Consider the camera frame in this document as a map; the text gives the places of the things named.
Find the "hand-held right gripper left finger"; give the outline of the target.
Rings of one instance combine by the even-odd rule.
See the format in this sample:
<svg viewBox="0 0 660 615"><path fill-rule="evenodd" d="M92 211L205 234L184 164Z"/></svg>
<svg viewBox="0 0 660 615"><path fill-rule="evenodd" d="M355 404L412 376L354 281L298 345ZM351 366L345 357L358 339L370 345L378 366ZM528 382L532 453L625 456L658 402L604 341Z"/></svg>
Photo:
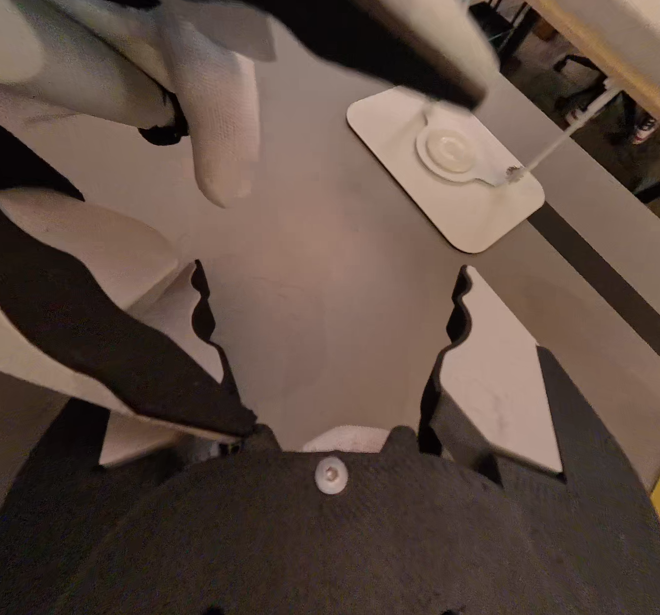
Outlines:
<svg viewBox="0 0 660 615"><path fill-rule="evenodd" d="M138 320L160 330L223 387L238 388L224 350L212 341L216 328L210 289L201 261L186 265L161 297L138 313ZM162 449L177 448L185 462L217 457L220 448L239 446L241 438L144 416L110 413L98 464L121 466Z"/></svg>

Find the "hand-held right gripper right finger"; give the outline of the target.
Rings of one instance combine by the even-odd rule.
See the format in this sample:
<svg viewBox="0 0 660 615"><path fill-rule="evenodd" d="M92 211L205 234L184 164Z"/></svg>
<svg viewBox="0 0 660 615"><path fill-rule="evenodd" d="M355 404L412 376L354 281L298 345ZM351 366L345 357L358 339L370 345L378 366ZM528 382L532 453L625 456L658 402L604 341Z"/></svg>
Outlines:
<svg viewBox="0 0 660 615"><path fill-rule="evenodd" d="M420 402L420 452L473 469L501 456L562 473L537 341L473 266L460 268L451 303L450 343Z"/></svg>

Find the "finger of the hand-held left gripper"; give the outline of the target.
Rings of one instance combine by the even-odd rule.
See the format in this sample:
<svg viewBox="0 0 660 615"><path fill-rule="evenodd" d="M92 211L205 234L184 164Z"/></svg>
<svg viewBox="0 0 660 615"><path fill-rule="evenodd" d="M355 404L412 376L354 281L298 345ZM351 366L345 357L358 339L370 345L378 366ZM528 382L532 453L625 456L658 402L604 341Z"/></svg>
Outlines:
<svg viewBox="0 0 660 615"><path fill-rule="evenodd" d="M282 23L313 54L474 110L499 59L457 0L236 0Z"/></svg>
<svg viewBox="0 0 660 615"><path fill-rule="evenodd" d="M248 437L256 416L239 392L137 318L186 265L130 217L50 189L2 190L1 374L113 413Z"/></svg>

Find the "person's left hand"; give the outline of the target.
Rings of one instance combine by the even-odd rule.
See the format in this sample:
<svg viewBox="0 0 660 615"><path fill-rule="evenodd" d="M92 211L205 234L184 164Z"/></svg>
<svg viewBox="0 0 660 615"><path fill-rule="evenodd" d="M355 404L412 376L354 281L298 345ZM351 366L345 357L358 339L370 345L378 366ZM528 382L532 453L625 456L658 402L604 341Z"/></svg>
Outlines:
<svg viewBox="0 0 660 615"><path fill-rule="evenodd" d="M266 16L231 0L1 0L1 94L189 136L198 188L226 208L260 159L256 61L273 61Z"/></svg>

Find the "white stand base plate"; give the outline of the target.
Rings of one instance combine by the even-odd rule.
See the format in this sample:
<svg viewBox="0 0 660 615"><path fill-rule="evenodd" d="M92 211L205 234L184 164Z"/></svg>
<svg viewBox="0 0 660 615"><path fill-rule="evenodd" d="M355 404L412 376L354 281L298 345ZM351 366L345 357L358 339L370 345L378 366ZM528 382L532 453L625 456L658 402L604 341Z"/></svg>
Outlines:
<svg viewBox="0 0 660 615"><path fill-rule="evenodd" d="M352 103L350 128L458 250L482 253L545 203L540 182L470 112L398 87Z"/></svg>

